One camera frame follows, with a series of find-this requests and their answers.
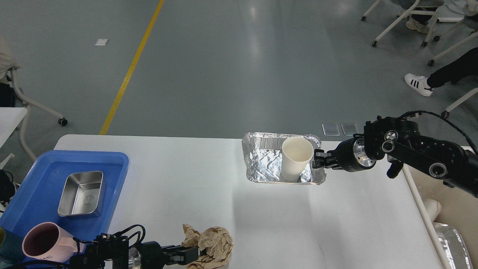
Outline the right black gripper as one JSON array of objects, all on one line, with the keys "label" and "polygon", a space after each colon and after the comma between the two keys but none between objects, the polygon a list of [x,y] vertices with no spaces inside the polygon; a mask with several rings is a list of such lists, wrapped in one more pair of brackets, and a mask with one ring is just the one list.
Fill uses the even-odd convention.
[{"label": "right black gripper", "polygon": [[345,170],[347,172],[359,172],[370,170],[376,165],[365,153],[365,140],[363,137],[341,142],[335,150],[325,152],[322,149],[314,149],[312,168],[332,168],[333,170]]}]

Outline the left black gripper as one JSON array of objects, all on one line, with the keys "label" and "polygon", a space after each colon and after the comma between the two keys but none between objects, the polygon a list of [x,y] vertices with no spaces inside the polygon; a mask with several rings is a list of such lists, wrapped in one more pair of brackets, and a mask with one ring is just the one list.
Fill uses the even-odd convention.
[{"label": "left black gripper", "polygon": [[162,269],[166,265],[187,265],[198,260],[200,254],[198,247],[161,246],[150,241],[129,249],[129,268]]}]

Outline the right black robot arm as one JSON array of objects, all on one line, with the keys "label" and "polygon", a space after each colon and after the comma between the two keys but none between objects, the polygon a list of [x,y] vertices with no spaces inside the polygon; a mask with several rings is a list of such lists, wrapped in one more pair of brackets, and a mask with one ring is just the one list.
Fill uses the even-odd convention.
[{"label": "right black robot arm", "polygon": [[434,178],[450,188],[459,188],[473,197],[478,195],[477,146],[471,138],[443,115],[438,118],[461,133],[471,147],[438,140],[420,134],[418,124],[411,121],[423,110],[411,111],[399,117],[378,116],[367,121],[363,133],[355,133],[334,150],[314,150],[312,168],[329,168],[358,172],[370,170],[378,160],[387,157],[391,164],[387,176],[395,178],[404,164]]}]

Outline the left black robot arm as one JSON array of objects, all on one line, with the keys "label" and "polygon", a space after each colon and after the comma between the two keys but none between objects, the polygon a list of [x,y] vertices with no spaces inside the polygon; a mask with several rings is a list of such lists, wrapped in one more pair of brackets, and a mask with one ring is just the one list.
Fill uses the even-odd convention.
[{"label": "left black robot arm", "polygon": [[53,222],[32,228],[21,242],[28,262],[6,262],[2,269],[162,269],[189,265],[199,258],[198,247],[161,246],[145,242],[143,225],[132,225],[114,234],[101,233],[93,240],[81,240]]}]

